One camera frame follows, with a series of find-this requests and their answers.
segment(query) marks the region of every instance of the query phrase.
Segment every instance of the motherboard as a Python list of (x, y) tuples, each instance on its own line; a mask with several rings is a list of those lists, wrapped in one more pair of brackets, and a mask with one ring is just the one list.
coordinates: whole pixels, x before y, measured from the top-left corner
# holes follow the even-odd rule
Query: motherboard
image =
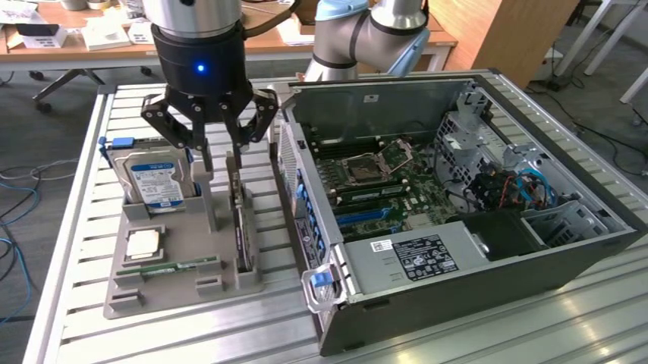
[(313, 154), (345, 242), (444, 224), (457, 215), (433, 173), (430, 145), (398, 137), (315, 146)]

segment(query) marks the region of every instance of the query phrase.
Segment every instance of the white box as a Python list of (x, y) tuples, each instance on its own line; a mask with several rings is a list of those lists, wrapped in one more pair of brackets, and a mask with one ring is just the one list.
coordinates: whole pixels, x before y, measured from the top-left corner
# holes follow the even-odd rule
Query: white box
[(132, 23), (128, 29), (132, 44), (152, 44), (151, 22)]
[(543, 59), (543, 63), (540, 68), (537, 69), (536, 75), (533, 76), (532, 81), (545, 81), (549, 80), (552, 77), (552, 70), (559, 68), (560, 61), (563, 60), (563, 53), (559, 52), (556, 49), (549, 48), (547, 51), (545, 59)]
[(82, 35), (88, 51), (128, 47), (131, 45), (131, 40), (119, 24), (110, 28), (84, 27), (82, 28)]
[(63, 47), (63, 45), (66, 43), (66, 38), (67, 37), (68, 37), (68, 32), (62, 27), (59, 27), (59, 30), (56, 31), (56, 33), (55, 33), (54, 36), (51, 36), (51, 35), (43, 35), (43, 36), (29, 35), (29, 36), (24, 36), (21, 34), (24, 46), (27, 48), (37, 48), (37, 49), (41, 49), (41, 48), (60, 48), (60, 47)]

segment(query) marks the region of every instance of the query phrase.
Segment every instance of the cable on floor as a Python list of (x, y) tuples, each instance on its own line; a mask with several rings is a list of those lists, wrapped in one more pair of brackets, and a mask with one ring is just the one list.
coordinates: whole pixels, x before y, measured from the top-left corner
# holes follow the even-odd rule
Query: cable on floor
[(11, 72), (11, 74), (9, 74), (9, 78), (7, 78), (7, 80), (4, 80), (4, 79), (0, 77), (0, 87), (3, 87), (4, 85), (7, 85), (7, 84), (11, 82), (11, 80), (13, 80), (13, 73), (15, 73), (15, 72)]
[(549, 92), (547, 92), (547, 91), (536, 91), (534, 89), (532, 89), (529, 87), (526, 87), (526, 89), (529, 89), (532, 91), (530, 93), (548, 96), (556, 102), (556, 105), (559, 105), (560, 109), (563, 110), (563, 112), (565, 113), (565, 115), (569, 117), (569, 119), (572, 120), (572, 122), (575, 123), (575, 125), (577, 127), (583, 128), (584, 130), (592, 132), (595, 135), (597, 135), (601, 139), (604, 139), (612, 145), (612, 149), (613, 149), (613, 153), (612, 153), (612, 163), (619, 168), (619, 170), (621, 170), (627, 174), (631, 174), (633, 176), (641, 177), (643, 176), (643, 173), (641, 172), (629, 171), (629, 170), (627, 170), (625, 168), (623, 168), (619, 165), (619, 161), (617, 161), (617, 158), (619, 158), (619, 148), (617, 148), (617, 145), (616, 144), (624, 146), (628, 149), (632, 149), (635, 152), (639, 152), (641, 154), (643, 158), (644, 158), (644, 163), (648, 163), (648, 154), (643, 150), (640, 150), (636, 146), (632, 146), (627, 142), (624, 142), (624, 141), (621, 141), (621, 140), (611, 137), (609, 135), (605, 135), (604, 133), (601, 133), (596, 129), (592, 129), (591, 127), (587, 127), (580, 122), (577, 122), (576, 121), (576, 117), (573, 116), (573, 114), (565, 109), (565, 106), (563, 105), (563, 103), (560, 102), (560, 100), (556, 99), (556, 97)]
[[(635, 7), (639, 5), (639, 2), (641, 0), (637, 0), (637, 2), (635, 2), (635, 4), (632, 5), (632, 7), (629, 8), (628, 10), (628, 13), (625, 13), (625, 16), (619, 20), (617, 22), (617, 25), (615, 25), (612, 28), (609, 28), (608, 30), (605, 30), (603, 32), (603, 34), (599, 36), (599, 38), (596, 39), (595, 41), (595, 45), (592, 46), (592, 48), (589, 49), (589, 52), (588, 52), (588, 55), (585, 55), (585, 58), (576, 64), (576, 66), (571, 69), (571, 73), (569, 73), (569, 83), (577, 88), (577, 89), (584, 89), (585, 88), (585, 82), (577, 78), (577, 76), (575, 75), (576, 73), (576, 70), (579, 69), (579, 67), (581, 66), (583, 63), (585, 63), (585, 61), (589, 59), (589, 57), (592, 56), (593, 52), (596, 51), (596, 49), (605, 43), (607, 39), (605, 39), (605, 35), (608, 35), (609, 33), (613, 33), (616, 30), (617, 30), (617, 27), (621, 25), (623, 21), (625, 20), (625, 18), (629, 16), (629, 14), (632, 13)], [(552, 65), (555, 63), (555, 55), (552, 53)]]
[(40, 179), (40, 180), (64, 180), (66, 178), (71, 178), (74, 177), (74, 175), (76, 173), (70, 173), (70, 174), (66, 174), (63, 176), (58, 176), (58, 177), (39, 177), (36, 178), (36, 173), (40, 173), (45, 170), (48, 170), (51, 167), (55, 167), (58, 165), (66, 165), (68, 163), (79, 163), (79, 158), (74, 158), (74, 159), (62, 159), (60, 161), (55, 161), (52, 163), (48, 163), (45, 165), (40, 165), (37, 167), (35, 167), (28, 174), (21, 174), (19, 176), (7, 176), (4, 175), (4, 173), (8, 171), (8, 170), (4, 170), (0, 172), (0, 179), (3, 180), (21, 180), (23, 178), (32, 178), (33, 180), (35, 179)]
[(4, 223), (0, 224), (1, 226), (7, 226), (7, 225), (13, 224), (17, 220), (20, 220), (21, 218), (24, 218), (27, 216), (27, 214), (29, 214), (29, 212), (33, 211), (33, 209), (39, 205), (40, 194), (39, 194), (39, 191), (36, 191), (35, 189), (32, 189), (29, 187), (16, 187), (16, 186), (11, 186), (8, 184), (4, 184), (3, 182), (0, 182), (0, 187), (4, 187), (7, 189), (9, 189), (9, 190), (16, 190), (16, 191), (28, 191), (31, 193), (31, 195), (33, 196), (33, 202), (31, 203), (29, 208), (16, 218), (13, 218), (8, 222), (4, 222)]
[[(19, 169), (19, 168), (23, 168), (23, 169), (33, 169), (33, 167), (29, 167), (29, 166), (20, 166), (20, 167), (13, 167), (13, 168), (7, 168), (4, 170), (1, 170), (0, 172), (7, 172), (7, 171), (12, 171), (15, 169)], [(32, 187), (33, 190), (39, 190), (39, 187), (40, 187), (40, 172), (37, 172), (37, 175), (36, 175), (36, 183)], [(13, 246), (17, 246), (19, 247), (19, 241), (15, 239), (12, 233), (11, 233), (11, 230), (9, 228), (7, 227), (7, 225), (4, 224), (4, 220), (3, 218), (13, 211), (16, 210), (25, 202), (27, 200), (29, 199), (31, 197), (31, 193), (28, 193), (23, 199), (16, 203), (13, 204), (13, 206), (7, 210), (4, 211), (4, 213), (0, 215), (0, 228), (4, 230), (5, 232), (5, 235), (7, 235), (7, 238), (13, 242)], [(3, 259), (9, 253), (13, 252), (13, 246), (8, 246), (7, 247), (7, 250), (5, 252), (3, 253), (3, 255), (0, 256), (0, 259)], [(15, 263), (16, 263), (16, 255), (15, 253), (11, 254), (11, 263), (9, 263), (9, 268), (7, 269), (7, 271), (3, 273), (3, 275), (0, 275), (0, 282), (4, 280), (4, 278), (7, 277), (7, 275), (9, 275), (11, 271), (13, 270), (13, 267), (15, 267)], [(27, 262), (25, 262), (25, 269), (27, 269), (27, 277), (29, 278), (29, 284), (31, 286), (33, 287), (33, 290), (36, 292), (40, 292), (40, 289), (39, 287), (36, 286), (36, 283), (33, 281), (33, 279), (31, 278), (31, 275), (29, 275), (29, 268), (27, 267)]]
[(20, 262), (20, 268), (23, 269), (23, 275), (24, 275), (24, 283), (25, 283), (25, 288), (27, 288), (27, 297), (24, 300), (24, 304), (0, 321), (0, 327), (5, 322), (11, 320), (13, 316), (16, 316), (27, 307), (27, 305), (31, 302), (31, 285), (29, 285), (29, 277), (27, 275), (27, 265), (24, 262), (24, 256), (23, 256), (23, 250), (13, 244), (13, 242), (8, 239), (0, 238), (0, 241), (4, 242), (8, 246), (13, 248), (15, 255), (19, 258)]

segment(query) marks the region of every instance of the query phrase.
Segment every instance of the robotic arm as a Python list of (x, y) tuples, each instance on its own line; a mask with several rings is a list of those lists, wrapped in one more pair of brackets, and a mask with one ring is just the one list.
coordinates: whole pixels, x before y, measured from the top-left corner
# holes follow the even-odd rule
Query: robotic arm
[[(203, 155), (213, 171), (206, 124), (225, 123), (233, 138), (237, 169), (241, 150), (262, 140), (278, 111), (271, 89), (254, 89), (245, 73), (245, 40), (282, 23), (299, 6), (253, 29), (241, 23), (241, 0), (143, 0), (152, 21), (152, 38), (168, 86), (148, 96), (142, 118), (176, 148)], [(396, 76), (413, 69), (429, 38), (428, 2), (321, 0), (317, 10), (315, 51), (306, 81), (355, 78), (355, 64), (374, 65)], [(238, 116), (254, 102), (257, 113), (246, 125)], [(171, 115), (175, 108), (190, 128)]]
[(429, 39), (425, 0), (319, 0), (315, 50), (306, 81), (350, 80), (355, 65), (369, 64), (393, 76), (412, 72)]
[[(241, 150), (262, 140), (278, 110), (270, 89), (254, 89), (245, 74), (245, 40), (285, 21), (299, 0), (273, 20), (250, 30), (241, 23), (241, 0), (144, 0), (152, 38), (168, 86), (164, 95), (148, 96), (142, 118), (176, 148), (203, 154), (213, 171), (204, 126), (225, 123), (241, 169)], [(238, 116), (250, 101), (257, 113), (247, 125)], [(170, 113), (175, 108), (191, 129)]]

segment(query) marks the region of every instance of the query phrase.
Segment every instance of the metal work table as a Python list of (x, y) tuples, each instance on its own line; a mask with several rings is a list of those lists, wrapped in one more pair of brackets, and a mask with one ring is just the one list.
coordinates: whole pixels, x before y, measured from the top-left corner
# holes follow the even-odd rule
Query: metal work table
[[(648, 221), (645, 194), (505, 77), (489, 71), (478, 72), (623, 203)], [(255, 84), (286, 81), (294, 80), (258, 80)], [(247, 297), (106, 320), (102, 306), (123, 190), (100, 158), (96, 140), (99, 136), (112, 139), (156, 135), (138, 115), (142, 97), (159, 93), (162, 87), (120, 86), (116, 93), (98, 96), (25, 363), (429, 364), (478, 360), (500, 364), (591, 363), (615, 359), (615, 363), (620, 364), (648, 358), (645, 241), (596, 264), (560, 290), (353, 352), (319, 357), (266, 141), (253, 145), (245, 154), (242, 171), (257, 210), (266, 289)], [(253, 110), (249, 110), (242, 118), (251, 114)], [(506, 115), (494, 115), (493, 123), (514, 143), (529, 140)], [(219, 190), (227, 188), (225, 153), (229, 135), (219, 124), (208, 126), (207, 132), (217, 170), (211, 185)]]

